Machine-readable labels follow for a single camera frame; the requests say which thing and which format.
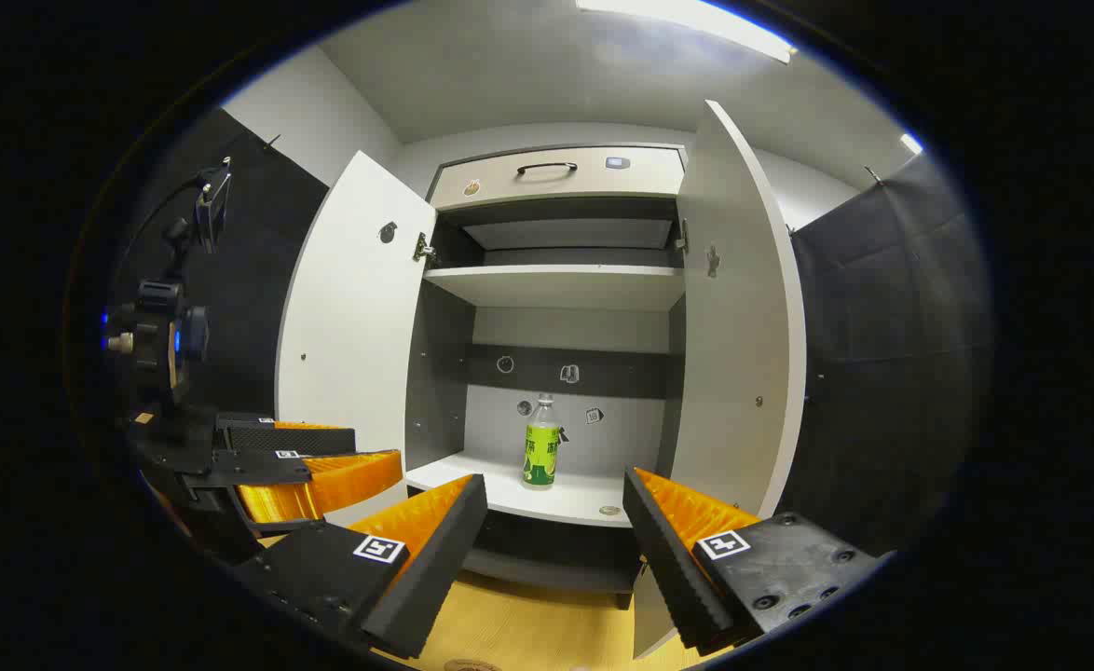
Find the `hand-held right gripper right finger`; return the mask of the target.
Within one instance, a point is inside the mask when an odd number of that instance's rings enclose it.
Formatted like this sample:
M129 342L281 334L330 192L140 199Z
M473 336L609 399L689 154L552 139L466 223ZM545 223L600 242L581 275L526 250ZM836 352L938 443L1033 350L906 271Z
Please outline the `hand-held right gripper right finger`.
M806 514L763 519L645 468L625 468L622 509L682 645L703 655L789 630L886 564Z

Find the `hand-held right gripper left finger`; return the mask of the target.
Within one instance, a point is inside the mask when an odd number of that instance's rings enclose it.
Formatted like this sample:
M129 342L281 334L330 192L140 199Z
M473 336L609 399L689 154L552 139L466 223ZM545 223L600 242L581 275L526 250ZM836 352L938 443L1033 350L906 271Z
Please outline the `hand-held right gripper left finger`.
M419 657L488 511L466 474L352 527L317 522L230 574L267 608L347 650Z

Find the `white and grey cabinet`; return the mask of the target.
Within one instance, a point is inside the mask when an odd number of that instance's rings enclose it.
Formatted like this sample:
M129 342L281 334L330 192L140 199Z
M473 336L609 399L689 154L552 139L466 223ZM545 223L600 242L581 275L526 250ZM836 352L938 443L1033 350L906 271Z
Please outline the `white and grey cabinet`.
M469 157L450 158L437 169L462 158ZM677 213L660 251L487 252L437 212L431 245L439 259L427 262L424 271L494 265L682 270L674 247L679 221ZM628 466L670 468L680 417L684 308L683 296L670 311L478 308L423 280L406 396L407 470L463 453L523 471L526 424L542 392L550 392L563 424L555 479L563 474L622 479ZM645 559L630 527L580 527L488 509L465 566L497 581L594 592L620 609L645 589Z

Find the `green label clear bottle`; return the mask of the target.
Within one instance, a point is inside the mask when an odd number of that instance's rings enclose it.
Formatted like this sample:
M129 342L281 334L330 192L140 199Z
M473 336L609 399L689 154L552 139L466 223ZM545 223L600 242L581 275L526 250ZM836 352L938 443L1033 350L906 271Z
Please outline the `green label clear bottle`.
M550 488L555 481L563 423L552 404L550 392L542 392L526 424L522 483L531 488Z

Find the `white cabinet shelf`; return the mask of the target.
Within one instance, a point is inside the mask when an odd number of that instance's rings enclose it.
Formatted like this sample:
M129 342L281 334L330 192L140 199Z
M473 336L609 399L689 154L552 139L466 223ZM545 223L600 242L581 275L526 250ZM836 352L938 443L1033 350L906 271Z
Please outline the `white cabinet shelf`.
M494 265L424 271L478 308L670 311L684 294L684 271L644 265Z
M563 474L556 476L551 487L533 489L523 485L517 464L485 461L457 453L437 459L422 467L405 473L408 486L431 491L479 474L485 479L488 509L502 514L539 519L580 527L631 527L622 509L622 479L609 476Z

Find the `white cabinet drawer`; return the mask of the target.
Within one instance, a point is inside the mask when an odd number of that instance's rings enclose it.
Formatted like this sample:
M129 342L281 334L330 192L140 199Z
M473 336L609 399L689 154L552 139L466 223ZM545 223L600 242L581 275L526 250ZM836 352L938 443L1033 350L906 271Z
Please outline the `white cabinet drawer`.
M577 171L517 166L571 161ZM678 144L547 144L449 162L428 201L487 252L660 251L677 221L687 153Z

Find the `long ceiling light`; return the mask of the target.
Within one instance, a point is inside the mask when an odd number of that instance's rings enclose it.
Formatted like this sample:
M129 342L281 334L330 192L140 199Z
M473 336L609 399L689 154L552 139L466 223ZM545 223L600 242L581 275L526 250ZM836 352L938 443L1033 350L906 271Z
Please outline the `long ceiling light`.
M780 63L790 63L791 55L798 51L772 30L705 0L574 0L574 5L581 11L670 22L697 33L715 35Z

